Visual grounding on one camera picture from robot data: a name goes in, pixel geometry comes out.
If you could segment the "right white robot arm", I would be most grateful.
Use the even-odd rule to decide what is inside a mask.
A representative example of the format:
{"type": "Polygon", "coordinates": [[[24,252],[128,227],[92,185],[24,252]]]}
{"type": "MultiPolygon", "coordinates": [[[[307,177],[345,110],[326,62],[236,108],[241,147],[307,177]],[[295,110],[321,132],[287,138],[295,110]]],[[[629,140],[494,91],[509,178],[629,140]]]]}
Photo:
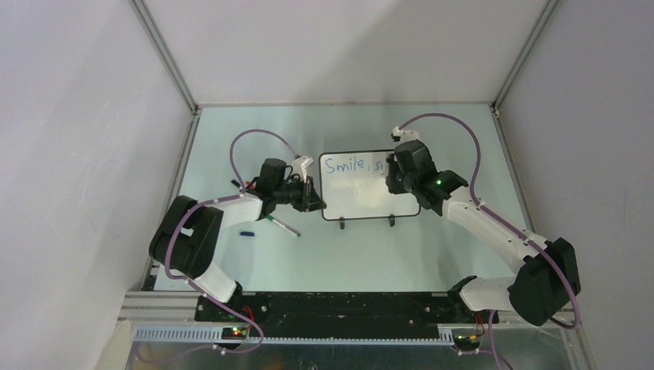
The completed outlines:
{"type": "Polygon", "coordinates": [[[453,319],[468,322],[479,311],[513,311],[527,323],[542,326],[580,293],[575,249],[567,240],[549,240],[500,217],[473,194],[463,177],[437,170],[424,143],[401,143],[386,163],[390,193],[408,193],[423,209],[460,225],[511,270],[510,277],[472,275],[454,285],[448,292],[453,319]]]}

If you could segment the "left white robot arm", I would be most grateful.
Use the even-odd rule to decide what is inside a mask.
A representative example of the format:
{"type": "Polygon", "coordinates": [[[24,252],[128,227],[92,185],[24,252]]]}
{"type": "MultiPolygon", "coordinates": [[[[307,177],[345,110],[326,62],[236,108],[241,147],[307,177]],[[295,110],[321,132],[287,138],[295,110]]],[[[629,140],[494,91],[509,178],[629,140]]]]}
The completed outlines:
{"type": "Polygon", "coordinates": [[[176,197],[150,242],[149,255],[166,273],[176,270],[179,278],[215,298],[214,311],[225,321],[238,319],[244,310],[244,301],[237,295],[242,286],[214,262],[220,232],[264,220],[278,205],[290,205],[298,212],[325,209],[308,174],[312,163],[309,156],[291,163],[268,158],[240,193],[203,202],[176,197]]]}

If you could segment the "small black framed whiteboard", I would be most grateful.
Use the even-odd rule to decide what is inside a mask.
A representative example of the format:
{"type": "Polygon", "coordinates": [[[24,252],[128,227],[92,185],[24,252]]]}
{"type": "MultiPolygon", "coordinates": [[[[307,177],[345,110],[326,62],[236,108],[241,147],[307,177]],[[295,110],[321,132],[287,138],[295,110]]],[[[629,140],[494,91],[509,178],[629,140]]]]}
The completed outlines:
{"type": "Polygon", "coordinates": [[[319,157],[321,198],[327,221],[414,217],[421,211],[416,198],[392,194],[386,185],[386,158],[391,150],[322,153],[319,157]]]}

